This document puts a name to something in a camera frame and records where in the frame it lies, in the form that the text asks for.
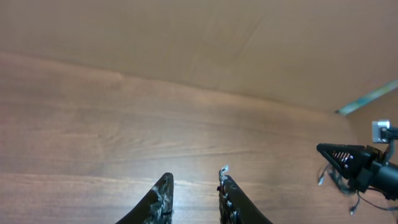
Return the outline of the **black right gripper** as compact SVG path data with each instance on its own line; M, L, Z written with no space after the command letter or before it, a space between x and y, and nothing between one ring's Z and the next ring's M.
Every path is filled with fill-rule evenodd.
M372 146L320 143L317 151L344 178L356 178L360 191L365 192L367 188L373 187L382 193L388 193L389 146L386 151L381 151Z

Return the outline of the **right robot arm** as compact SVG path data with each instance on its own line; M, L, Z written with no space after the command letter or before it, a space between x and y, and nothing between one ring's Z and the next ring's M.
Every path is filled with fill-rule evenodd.
M397 128L388 121L372 125L374 143L387 144L381 151L372 146L327 144L317 145L317 151L329 162L326 170L340 192L350 195L373 187L386 199L397 199L397 165L389 162L394 153Z

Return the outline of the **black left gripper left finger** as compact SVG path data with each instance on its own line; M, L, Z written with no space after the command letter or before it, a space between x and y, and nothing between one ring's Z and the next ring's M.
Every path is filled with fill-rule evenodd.
M166 172L116 224L172 224L174 177Z

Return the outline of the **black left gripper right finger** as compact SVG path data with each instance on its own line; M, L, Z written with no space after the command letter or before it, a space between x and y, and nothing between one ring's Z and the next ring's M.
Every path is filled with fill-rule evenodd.
M221 224L272 224L252 203L234 179L227 174L229 165L219 170L217 187Z

